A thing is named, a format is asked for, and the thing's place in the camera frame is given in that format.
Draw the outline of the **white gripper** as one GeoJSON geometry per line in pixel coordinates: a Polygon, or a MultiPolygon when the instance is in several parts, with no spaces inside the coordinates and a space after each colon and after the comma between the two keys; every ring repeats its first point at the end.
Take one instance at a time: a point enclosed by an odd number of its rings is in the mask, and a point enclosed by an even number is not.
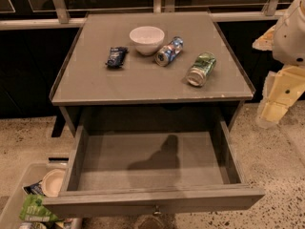
{"type": "Polygon", "coordinates": [[[257,108],[256,124],[269,129],[305,93],[305,0],[294,0],[275,26],[259,36],[252,47],[273,51],[273,58],[285,64],[279,72],[268,73],[257,108]]]}

